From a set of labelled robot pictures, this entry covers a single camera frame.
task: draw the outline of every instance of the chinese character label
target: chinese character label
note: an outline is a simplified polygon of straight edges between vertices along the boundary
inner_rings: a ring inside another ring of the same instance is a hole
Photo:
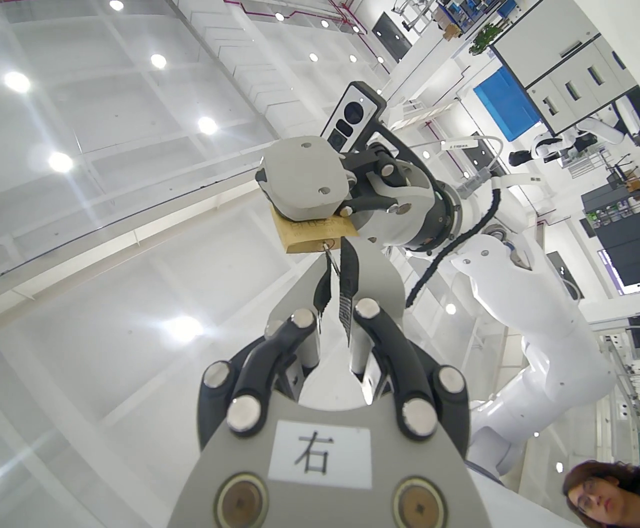
[[[370,490],[371,432],[365,428],[278,421],[271,480]]]

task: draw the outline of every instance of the woman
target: woman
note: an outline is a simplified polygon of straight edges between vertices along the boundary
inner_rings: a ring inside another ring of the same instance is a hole
[[[640,467],[588,460],[567,474],[562,493],[589,528],[640,528]]]

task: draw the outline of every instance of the black cable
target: black cable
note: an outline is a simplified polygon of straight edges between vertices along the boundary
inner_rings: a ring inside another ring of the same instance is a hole
[[[411,308],[413,303],[415,302],[418,293],[422,287],[427,284],[427,281],[433,276],[433,274],[438,269],[440,263],[444,260],[448,254],[450,254],[454,249],[456,249],[460,244],[463,244],[467,240],[469,240],[473,235],[477,235],[480,233],[480,230],[486,226],[489,221],[493,218],[493,215],[498,211],[498,206],[500,205],[500,189],[494,189],[493,200],[491,202],[491,207],[486,212],[486,214],[480,219],[476,225],[474,225],[469,231],[466,233],[462,233],[458,238],[456,238],[451,244],[449,244],[446,248],[444,248],[435,259],[431,265],[427,268],[427,271],[419,278],[418,282],[415,284],[409,297],[406,298],[406,308]]]

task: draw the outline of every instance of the chinese character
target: chinese character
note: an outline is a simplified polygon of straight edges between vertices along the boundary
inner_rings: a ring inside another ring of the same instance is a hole
[[[319,442],[322,444],[332,444],[333,443],[333,439],[332,438],[318,438],[318,432],[314,431],[314,434],[311,438],[306,437],[306,436],[301,436],[298,438],[298,440],[300,440],[301,442],[308,442],[309,445],[307,446],[307,448],[305,449],[305,452],[303,454],[300,455],[300,457],[296,460],[294,465],[298,465],[298,463],[303,459],[306,458],[305,460],[305,473],[308,473],[310,471],[316,471],[318,473],[322,473],[322,475],[326,475],[326,459],[329,456],[329,452],[328,451],[311,451],[311,449],[314,446],[315,442]],[[310,459],[312,456],[321,456],[322,457],[322,467],[313,467],[310,466]]]

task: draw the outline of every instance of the round sensor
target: round sensor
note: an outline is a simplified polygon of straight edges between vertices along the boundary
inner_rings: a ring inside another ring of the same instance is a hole
[[[347,123],[351,125],[357,125],[362,121],[364,117],[364,109],[359,102],[351,101],[347,106],[344,107],[344,118],[347,120]]]

